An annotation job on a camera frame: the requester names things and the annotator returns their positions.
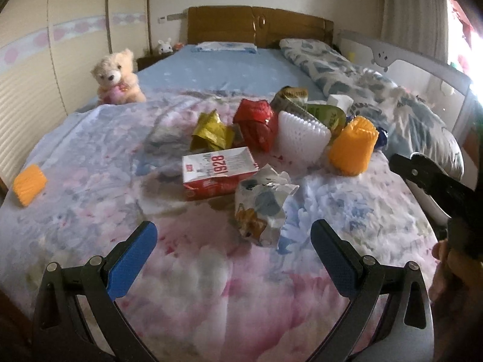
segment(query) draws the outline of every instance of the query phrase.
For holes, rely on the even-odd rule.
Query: floral bedspread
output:
[[[67,267],[106,255],[142,220],[156,224],[158,244],[117,302],[163,360],[305,360],[348,302],[310,243],[320,218],[360,254],[387,265],[418,262],[429,287],[436,239],[382,153],[357,177],[336,175],[326,158],[307,169],[276,152],[256,154],[300,184],[284,205],[277,249],[260,248],[241,239],[233,196],[186,202],[181,179],[200,112],[216,108],[230,122],[242,97],[147,95],[144,104],[69,116],[28,160],[47,176],[44,191],[27,208],[9,193],[0,208],[0,288],[28,315],[49,262]],[[379,304],[359,347],[380,314]]]
[[[385,155],[410,157],[421,152],[450,176],[463,176],[463,156],[444,122],[423,101],[370,68],[352,64],[327,44],[316,40],[280,42],[284,56],[312,78],[324,100],[346,94],[354,100],[351,112],[363,115],[389,133]]]

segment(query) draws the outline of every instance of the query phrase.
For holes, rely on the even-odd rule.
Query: white bunny figurine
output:
[[[173,53],[173,48],[171,47],[171,38],[168,38],[167,42],[163,40],[158,41],[158,53],[159,54],[166,54],[166,53]]]

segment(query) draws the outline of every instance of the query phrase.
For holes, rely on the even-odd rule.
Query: nightstand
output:
[[[146,69],[148,66],[151,66],[155,64],[158,61],[164,60],[165,58],[168,58],[172,56],[173,53],[165,53],[165,54],[155,54],[152,56],[146,56],[146,57],[140,57],[136,60],[138,63],[138,71],[142,71],[143,69]]]

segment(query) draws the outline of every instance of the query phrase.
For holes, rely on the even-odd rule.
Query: blue gripper pad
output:
[[[107,273],[107,294],[112,301],[127,294],[157,241],[156,226],[144,221],[107,255],[104,273]]]
[[[363,276],[361,256],[323,219],[313,223],[310,239],[339,294],[350,299],[356,296]]]

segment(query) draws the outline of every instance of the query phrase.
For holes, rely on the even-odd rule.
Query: teddy bear's ear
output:
[[[134,53],[131,52],[131,50],[129,50],[129,49],[124,49],[121,53],[124,54],[124,55],[126,55],[130,59],[132,59],[134,57]]]

